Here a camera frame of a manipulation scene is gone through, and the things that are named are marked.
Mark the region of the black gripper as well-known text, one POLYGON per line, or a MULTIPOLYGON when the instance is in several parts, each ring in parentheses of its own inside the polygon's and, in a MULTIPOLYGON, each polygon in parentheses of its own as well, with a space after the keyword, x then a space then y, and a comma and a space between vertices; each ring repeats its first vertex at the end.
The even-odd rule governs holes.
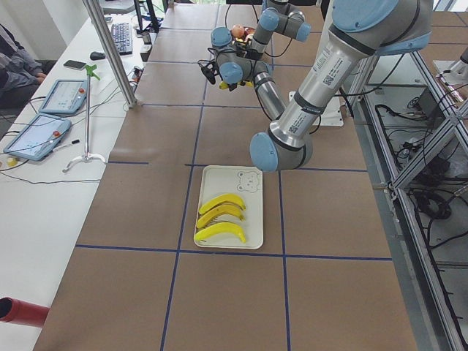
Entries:
POLYGON ((262 58, 262 53, 252 48, 251 42, 235 42, 236 55, 241 58, 258 61, 262 58))
POLYGON ((216 82, 216 77, 220 75, 219 66, 215 60, 198 60, 197 64, 200 68, 200 71, 207 79, 207 81, 214 85, 216 82))

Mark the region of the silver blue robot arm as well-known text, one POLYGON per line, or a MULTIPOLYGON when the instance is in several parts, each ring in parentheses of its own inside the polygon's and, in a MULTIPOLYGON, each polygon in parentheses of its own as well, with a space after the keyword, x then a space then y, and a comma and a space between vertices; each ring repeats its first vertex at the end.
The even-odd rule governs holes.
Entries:
POLYGON ((253 84, 272 120, 249 147, 252 163, 263 172, 292 170, 310 160, 309 130, 360 60, 420 50, 431 35, 432 1, 335 1, 329 8, 328 42, 292 100, 285 102, 260 58, 273 33, 304 42, 311 26, 287 1, 265 1, 264 6, 245 47, 234 43, 226 27, 211 32, 213 68, 202 69, 211 83, 219 74, 230 90, 253 84))
POLYGON ((257 22, 252 38, 246 45, 246 57, 262 58, 273 33, 305 42, 311 32, 311 25, 304 14, 289 1, 262 1, 263 11, 257 22))

